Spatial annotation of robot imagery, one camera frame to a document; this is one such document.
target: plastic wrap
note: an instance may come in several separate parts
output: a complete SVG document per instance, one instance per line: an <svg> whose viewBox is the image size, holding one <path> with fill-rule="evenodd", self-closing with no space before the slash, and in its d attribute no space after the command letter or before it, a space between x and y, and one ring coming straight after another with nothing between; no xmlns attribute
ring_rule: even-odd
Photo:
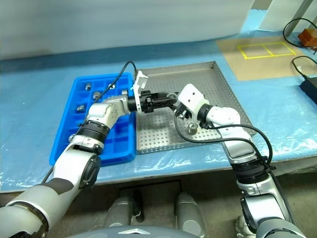
<svg viewBox="0 0 317 238"><path fill-rule="evenodd" d="M276 35L251 32L241 37ZM126 59L136 59L139 68L216 61L252 124L271 141L274 162L317 155L317 105L299 88L299 76L239 82L215 41L108 49L1 63L1 191L38 184L50 169L49 155L73 80L119 72ZM254 141L267 154L259 135ZM102 167L97 182L229 167L222 145L212 144L137 155L132 162Z"/></svg>

